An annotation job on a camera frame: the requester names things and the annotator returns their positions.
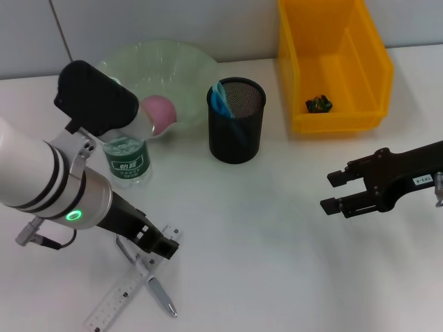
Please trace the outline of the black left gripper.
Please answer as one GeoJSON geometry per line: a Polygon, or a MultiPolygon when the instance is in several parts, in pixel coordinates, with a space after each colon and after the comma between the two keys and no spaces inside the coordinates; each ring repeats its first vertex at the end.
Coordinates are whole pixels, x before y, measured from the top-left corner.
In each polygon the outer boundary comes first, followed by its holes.
{"type": "Polygon", "coordinates": [[[112,192],[108,213],[97,226],[129,239],[147,253],[171,259],[179,249],[180,229],[171,225],[162,230],[149,228],[147,222],[141,211],[112,192]]]}

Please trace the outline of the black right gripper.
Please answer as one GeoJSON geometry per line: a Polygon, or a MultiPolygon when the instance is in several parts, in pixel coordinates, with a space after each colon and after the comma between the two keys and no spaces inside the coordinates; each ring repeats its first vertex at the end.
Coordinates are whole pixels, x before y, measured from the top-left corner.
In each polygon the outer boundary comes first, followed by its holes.
{"type": "Polygon", "coordinates": [[[374,156],[347,163],[343,171],[329,173],[332,187],[363,178],[368,192],[320,202],[327,215],[343,214],[351,218],[370,212],[387,212],[406,194],[435,185],[435,175],[442,171],[442,142],[394,154],[388,148],[374,156]]]}

